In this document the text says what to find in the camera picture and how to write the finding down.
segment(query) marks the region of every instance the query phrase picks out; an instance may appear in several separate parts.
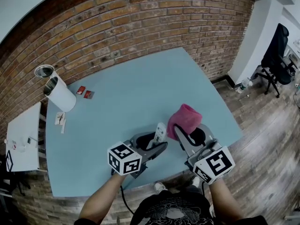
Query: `plastic bottle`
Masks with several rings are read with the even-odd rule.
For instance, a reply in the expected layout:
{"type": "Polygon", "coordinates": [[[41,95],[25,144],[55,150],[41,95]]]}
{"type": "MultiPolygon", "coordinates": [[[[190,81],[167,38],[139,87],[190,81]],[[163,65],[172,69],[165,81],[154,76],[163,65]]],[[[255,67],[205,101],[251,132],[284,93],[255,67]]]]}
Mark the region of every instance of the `plastic bottle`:
{"type": "Polygon", "coordinates": [[[250,78],[246,78],[239,86],[239,88],[236,90],[238,93],[242,93],[248,86],[252,86],[253,83],[250,80],[250,78]]]}

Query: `white sneaker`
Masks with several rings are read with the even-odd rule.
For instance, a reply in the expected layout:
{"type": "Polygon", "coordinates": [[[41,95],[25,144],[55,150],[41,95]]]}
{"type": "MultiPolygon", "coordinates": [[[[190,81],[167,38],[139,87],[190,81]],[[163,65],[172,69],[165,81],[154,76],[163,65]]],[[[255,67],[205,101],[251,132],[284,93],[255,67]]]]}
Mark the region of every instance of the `white sneaker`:
{"type": "Polygon", "coordinates": [[[198,176],[194,176],[190,181],[190,185],[193,185],[196,188],[198,188],[200,186],[200,178],[198,176]]]}
{"type": "Polygon", "coordinates": [[[168,191],[168,189],[166,189],[165,185],[162,184],[161,182],[155,182],[154,183],[154,190],[156,191],[157,194],[159,194],[161,191],[168,191]]]}

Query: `light blue tabletop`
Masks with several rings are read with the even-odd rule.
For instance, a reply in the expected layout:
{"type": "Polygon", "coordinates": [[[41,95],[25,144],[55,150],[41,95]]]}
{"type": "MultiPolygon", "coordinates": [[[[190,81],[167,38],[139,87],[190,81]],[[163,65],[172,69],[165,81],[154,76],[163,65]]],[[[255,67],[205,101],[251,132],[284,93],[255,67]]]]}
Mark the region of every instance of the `light blue tabletop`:
{"type": "MultiPolygon", "coordinates": [[[[242,132],[214,86],[183,48],[144,56],[109,67],[69,86],[94,91],[93,99],[77,95],[66,113],[65,133],[54,125],[59,112],[51,101],[46,124],[46,151],[53,196],[88,196],[111,176],[107,148],[141,132],[155,131],[181,104],[202,114],[223,146],[242,132]]],[[[168,139],[167,149],[147,163],[136,180],[128,176],[125,188],[134,188],[186,170],[186,153],[168,139]]]]}

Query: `brick wall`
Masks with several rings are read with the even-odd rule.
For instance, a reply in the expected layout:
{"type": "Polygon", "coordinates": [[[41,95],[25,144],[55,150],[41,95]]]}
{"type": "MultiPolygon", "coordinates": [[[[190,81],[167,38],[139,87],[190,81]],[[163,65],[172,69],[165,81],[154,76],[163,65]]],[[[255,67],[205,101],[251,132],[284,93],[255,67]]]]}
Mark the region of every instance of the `brick wall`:
{"type": "Polygon", "coordinates": [[[55,65],[70,84],[118,63],[183,46],[212,80],[237,55],[255,0],[47,0],[0,44],[0,152],[7,124],[38,101],[55,65]]]}

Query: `wooden floor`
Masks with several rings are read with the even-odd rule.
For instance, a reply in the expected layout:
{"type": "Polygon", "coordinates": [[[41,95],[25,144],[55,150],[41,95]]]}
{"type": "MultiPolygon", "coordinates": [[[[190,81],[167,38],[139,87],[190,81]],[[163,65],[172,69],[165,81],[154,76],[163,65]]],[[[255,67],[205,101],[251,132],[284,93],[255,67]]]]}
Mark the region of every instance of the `wooden floor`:
{"type": "MultiPolygon", "coordinates": [[[[215,87],[244,133],[230,147],[236,167],[225,181],[247,217],[261,214],[270,225],[283,224],[282,218],[296,203],[300,187],[300,112],[293,100],[295,88],[292,84],[281,86],[281,96],[276,98],[274,89],[264,95],[266,85],[260,78],[241,95],[226,81],[215,87]]],[[[183,172],[165,184],[177,188],[190,176],[183,172]]],[[[31,190],[23,197],[16,189],[14,204],[29,224],[73,224],[87,197],[53,198],[44,172],[28,173],[28,182],[31,190]]],[[[151,194],[152,185],[125,191],[133,210],[151,194]]],[[[207,188],[206,196],[210,200],[207,188]]],[[[121,224],[129,224],[131,217],[118,194],[103,224],[117,224],[117,218],[121,224]]]]}

